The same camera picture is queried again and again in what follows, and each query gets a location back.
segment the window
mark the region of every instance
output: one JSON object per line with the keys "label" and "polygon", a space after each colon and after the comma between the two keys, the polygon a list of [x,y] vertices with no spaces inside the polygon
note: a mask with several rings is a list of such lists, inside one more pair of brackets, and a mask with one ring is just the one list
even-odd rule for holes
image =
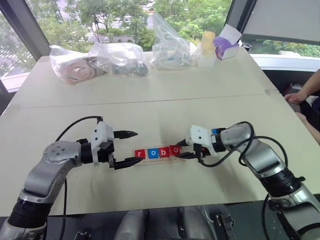
{"label": "window", "polygon": [[7,90],[18,88],[36,61],[0,13],[0,78]]}
{"label": "window", "polygon": [[26,0],[51,45],[87,52],[94,42],[132,42],[151,51],[157,11],[194,43],[221,32],[232,0]]}
{"label": "window", "polygon": [[252,54],[281,54],[320,58],[320,46],[296,42],[275,41],[242,37],[242,42],[252,46]]}

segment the table surface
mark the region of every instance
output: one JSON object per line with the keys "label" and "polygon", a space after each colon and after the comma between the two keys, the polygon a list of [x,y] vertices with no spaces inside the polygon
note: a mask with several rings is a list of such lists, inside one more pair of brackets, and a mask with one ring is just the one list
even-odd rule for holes
{"label": "table surface", "polygon": [[[305,176],[306,186],[319,193],[318,144],[242,49],[234,59],[219,61],[210,70],[152,70],[148,79],[105,76],[74,86],[55,78],[47,58],[41,59],[0,117],[0,189],[5,191],[0,216],[11,213],[26,176],[41,159],[44,148],[71,122],[88,115],[104,116],[115,130],[139,133],[115,140],[118,160],[131,157],[133,149],[175,144],[191,124],[221,128],[249,121],[258,135],[275,138],[284,146],[290,170],[297,177]],[[107,94],[99,95],[104,87]],[[123,87],[128,95],[113,93],[113,87]],[[143,94],[130,89],[140,89]],[[89,138],[94,126],[94,120],[84,121],[63,139]],[[270,145],[281,156],[278,147]],[[238,164],[238,156],[234,153],[215,168],[205,168],[194,159],[121,170],[110,169],[107,164],[86,164],[68,174],[67,213],[262,200],[266,191],[249,169]],[[62,210],[63,190],[50,214],[58,215]]]}

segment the person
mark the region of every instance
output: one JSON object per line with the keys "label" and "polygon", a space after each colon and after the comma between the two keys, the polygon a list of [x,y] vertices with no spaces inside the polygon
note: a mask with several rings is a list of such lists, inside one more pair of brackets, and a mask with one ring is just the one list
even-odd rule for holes
{"label": "person", "polygon": [[[313,93],[320,91],[320,69],[318,69],[318,71],[316,71],[309,79],[308,81],[304,84],[304,86],[302,87],[302,89],[297,92],[297,93],[291,93],[291,94],[287,94],[284,96],[284,99],[287,102],[293,103],[293,104],[298,104],[301,106],[301,111],[303,110],[304,106],[307,109],[307,113],[310,112],[310,109],[312,109],[309,104],[306,101],[306,99]],[[320,97],[317,98],[316,101],[313,102],[313,105],[318,105],[320,101]],[[319,128],[316,129],[314,127],[314,125],[319,126],[320,124],[320,116],[319,116],[319,112],[317,112],[318,109],[315,109],[313,111],[316,111],[313,119],[314,119],[314,124],[310,124],[309,121],[307,120],[307,117],[300,113],[300,112],[296,112],[297,116],[299,117],[299,119],[303,122],[303,124],[305,125],[305,127],[308,129],[308,131],[311,133],[311,135],[313,136],[313,138],[317,141],[317,143],[320,145],[320,131]]]}

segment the plastic bag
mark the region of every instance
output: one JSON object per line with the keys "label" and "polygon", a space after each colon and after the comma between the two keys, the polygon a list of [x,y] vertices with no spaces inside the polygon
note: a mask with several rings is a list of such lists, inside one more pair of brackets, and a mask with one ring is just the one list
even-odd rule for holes
{"label": "plastic bag", "polygon": [[158,14],[153,15],[156,35],[152,46],[153,64],[163,70],[183,70],[194,64],[193,52],[196,46],[179,34]]}
{"label": "plastic bag", "polygon": [[107,72],[98,67],[101,61],[97,56],[57,45],[51,46],[50,61],[54,73],[68,84],[76,84]]}
{"label": "plastic bag", "polygon": [[95,43],[89,52],[97,55],[97,66],[104,71],[111,71],[120,76],[145,76],[148,67],[145,65],[142,47],[130,42]]}

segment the person's arm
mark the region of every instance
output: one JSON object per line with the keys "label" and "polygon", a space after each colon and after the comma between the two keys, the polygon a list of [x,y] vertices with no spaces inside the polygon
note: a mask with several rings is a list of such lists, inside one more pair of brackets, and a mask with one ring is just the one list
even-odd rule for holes
{"label": "person's arm", "polygon": [[300,92],[304,92],[307,96],[320,90],[320,69],[316,71],[308,81],[304,84]]}
{"label": "person's arm", "polygon": [[308,96],[320,90],[320,69],[316,71],[304,84],[303,88],[297,93],[291,93],[284,96],[284,99],[293,104],[300,104]]}
{"label": "person's arm", "polygon": [[307,120],[306,116],[301,114],[300,112],[296,112],[296,115],[299,117],[299,119],[303,122],[306,129],[311,133],[313,138],[316,140],[316,142],[320,145],[320,131],[315,129]]}

